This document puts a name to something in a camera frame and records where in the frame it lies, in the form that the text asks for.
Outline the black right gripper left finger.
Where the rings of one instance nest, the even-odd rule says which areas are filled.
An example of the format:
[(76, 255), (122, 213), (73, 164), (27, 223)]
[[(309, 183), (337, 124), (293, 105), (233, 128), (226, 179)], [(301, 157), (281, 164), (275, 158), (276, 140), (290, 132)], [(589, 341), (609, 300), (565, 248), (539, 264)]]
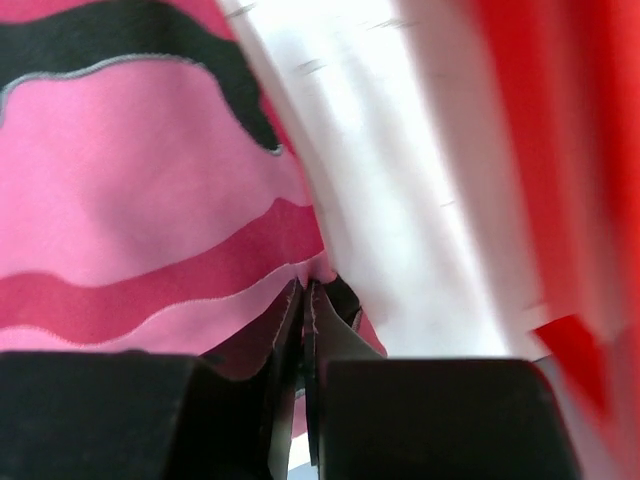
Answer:
[(283, 479), (302, 286), (200, 356), (5, 352), (5, 479)]

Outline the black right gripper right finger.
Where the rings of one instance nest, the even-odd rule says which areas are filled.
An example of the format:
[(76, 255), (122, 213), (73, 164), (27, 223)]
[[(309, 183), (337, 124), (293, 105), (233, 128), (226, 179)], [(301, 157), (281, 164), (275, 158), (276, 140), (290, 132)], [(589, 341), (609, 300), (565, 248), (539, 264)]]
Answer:
[(305, 295), (310, 459), (322, 479), (578, 479), (552, 388), (520, 359), (388, 359)]

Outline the pink camo trousers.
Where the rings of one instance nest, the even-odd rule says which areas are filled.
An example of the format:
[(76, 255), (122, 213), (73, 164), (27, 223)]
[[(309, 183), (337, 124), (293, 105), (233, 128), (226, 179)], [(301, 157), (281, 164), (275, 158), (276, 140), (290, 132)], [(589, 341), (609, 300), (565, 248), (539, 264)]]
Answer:
[(205, 353), (291, 281), (381, 342), (211, 1), (1, 5), (1, 347)]

